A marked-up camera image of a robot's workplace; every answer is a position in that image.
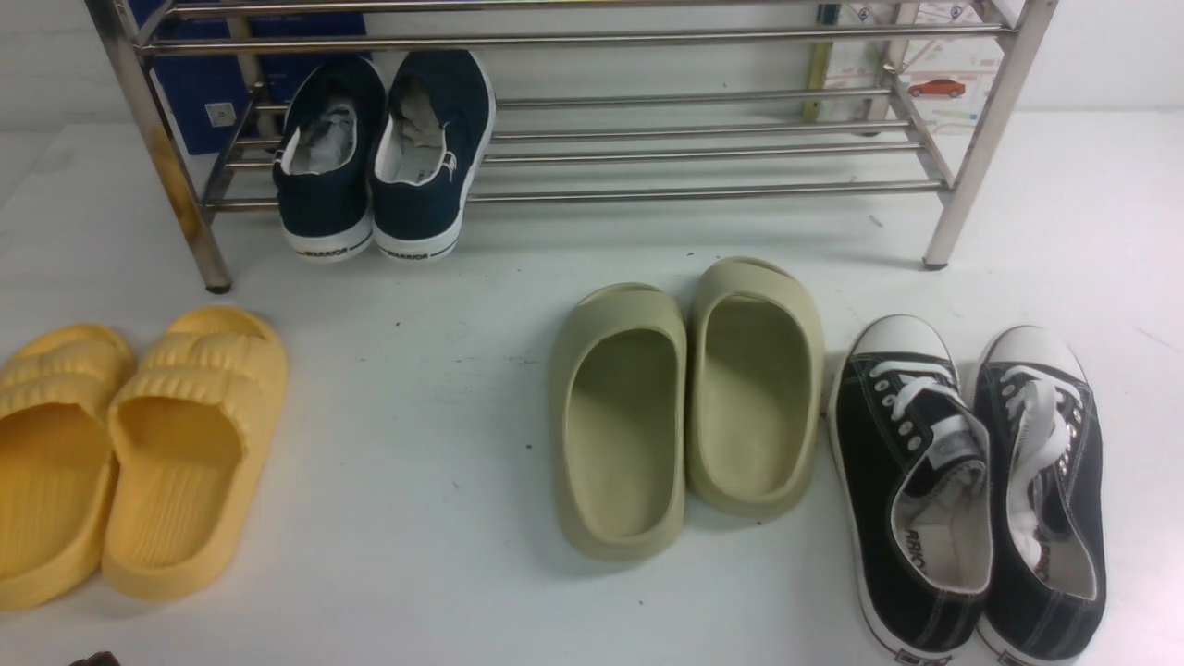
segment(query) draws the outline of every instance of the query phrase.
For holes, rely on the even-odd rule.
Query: sneaker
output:
[[[407,55],[391,84],[371,191],[378,246],[401,261],[445,257],[489,147],[496,103],[468,51]]]
[[[1069,347],[1021,326],[983,353],[971,402],[996,461],[995,584],[979,633],[999,664],[1068,664],[1106,607],[1094,392]]]
[[[347,260],[373,238],[366,166],[384,95],[374,65],[346,57],[314,70],[288,105],[271,178],[284,237],[308,261]]]
[[[948,664],[991,577],[990,449],[927,324],[894,315],[860,335],[831,390],[830,442],[868,628],[897,664]]]

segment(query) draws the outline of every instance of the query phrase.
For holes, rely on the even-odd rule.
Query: blue box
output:
[[[129,0],[142,23],[163,0]],[[201,0],[180,0],[181,2]],[[256,37],[349,37],[366,34],[361,14],[303,14],[250,20]],[[180,21],[167,34],[173,39],[227,39],[223,19]],[[333,55],[263,56],[259,65],[271,98],[287,102],[304,78]],[[160,57],[155,63],[168,105],[185,147],[192,155],[218,153],[230,141],[238,114],[246,105],[246,83],[234,56]]]

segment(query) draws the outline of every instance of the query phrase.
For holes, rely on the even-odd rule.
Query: white floor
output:
[[[1182,114],[1019,115],[937,274],[916,270],[932,197],[474,207],[451,257],[410,268],[374,251],[307,265],[268,216],[224,217],[237,283],[219,299],[201,289],[133,128],[67,127],[36,162],[0,149],[0,175],[24,178],[0,210],[0,358],[76,321],[143,350],[211,302],[271,320],[291,358],[226,574],[168,604],[95,576],[0,615],[0,664],[99,649],[129,666],[888,662],[858,619],[825,442],[806,498],[778,520],[690,499],[680,540],[630,566],[585,559],[559,532],[543,374],[560,320],[614,281],[686,301],[735,254],[812,290],[832,360],[895,312],[928,320],[961,361],[1004,326],[1061,332],[1098,392],[1107,446],[1109,606],[1079,664],[1179,664],[1182,154]],[[977,642],[955,661],[989,662]]]

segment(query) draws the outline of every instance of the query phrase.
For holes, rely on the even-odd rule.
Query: shoe rack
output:
[[[628,12],[632,7],[702,7],[736,5],[809,4],[818,0],[225,0],[208,2],[176,2],[168,0],[142,26],[136,25],[127,0],[85,0],[103,47],[115,70],[131,115],[160,175],[178,224],[193,252],[206,289],[225,294],[231,289],[231,274],[210,231],[215,216],[221,213],[272,211],[276,200],[226,198],[231,180],[238,172],[269,171],[270,159],[247,159],[249,151],[270,149],[278,145],[277,115],[285,110],[268,98],[260,76],[258,56],[277,53],[342,53],[379,50],[469,49],[481,52],[489,49],[578,49],[663,45],[710,45],[738,43],[832,43],[866,40],[882,43],[882,66],[875,85],[841,90],[773,90],[752,92],[722,92],[710,95],[663,95],[630,97],[574,97],[498,100],[498,114],[523,109],[592,109],[628,107],[678,107],[684,104],[735,104],[749,102],[799,103],[822,98],[860,98],[867,101],[864,120],[854,122],[731,124],[668,129],[619,130],[556,130],[494,134],[497,143],[543,143],[560,146],[562,141],[594,141],[605,145],[594,153],[548,152],[538,154],[493,154],[484,167],[514,165],[552,166],[716,160],[761,158],[819,158],[834,155],[868,155],[912,153],[918,156],[926,174],[925,180],[890,180],[880,182],[785,184],[753,186],[703,186],[667,190],[613,190],[578,192],[496,192],[470,196],[475,204],[506,203],[566,203],[596,205],[606,201],[669,201],[701,199],[744,199],[765,197],[817,197],[887,193],[932,193],[939,198],[944,211],[929,246],[924,255],[924,267],[945,268],[950,255],[966,224],[995,151],[1003,137],[1008,120],[1016,107],[1024,79],[1048,30],[1058,0],[977,0],[971,2],[983,19],[982,24],[914,25],[918,5],[883,2],[896,6],[896,21],[877,26],[804,26],[746,30],[681,30],[665,32],[613,33],[534,33],[534,34],[459,34],[448,37],[251,37],[247,19],[326,12],[350,13],[431,13],[535,9],[562,12],[570,8],[601,8]],[[227,21],[229,39],[174,39],[168,34],[179,21],[223,18]],[[897,72],[910,39],[995,39],[1003,51],[998,76],[987,97],[986,108],[974,130],[970,149],[958,173],[951,171],[921,122],[912,98],[903,94]],[[204,191],[199,192],[186,169],[185,161],[165,115],[161,94],[152,78],[159,58],[186,56],[238,56],[244,82],[249,83],[250,100],[238,113],[231,142],[214,162]],[[894,119],[888,117],[893,110]],[[260,137],[244,135],[245,127],[256,127]],[[754,137],[800,135],[868,136],[879,133],[899,133],[902,141],[867,140],[844,143],[810,143],[802,146],[766,146],[736,148],[686,148],[671,151],[629,151],[622,148],[630,141],[664,141],[702,137]]]

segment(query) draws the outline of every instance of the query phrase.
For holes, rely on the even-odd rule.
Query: slide sandal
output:
[[[168,328],[108,412],[120,482],[103,577],[148,600],[198,591],[230,563],[288,385],[279,335],[232,307]]]
[[[736,515],[772,518],[810,480],[825,346],[818,308],[781,269],[709,268],[691,305],[690,486]]]
[[[98,568],[117,465],[107,405],[136,357],[83,324],[0,369],[0,610],[44,603]]]
[[[567,316],[551,356],[555,492],[567,540],[641,559],[682,530],[687,329],[648,284],[606,287]]]

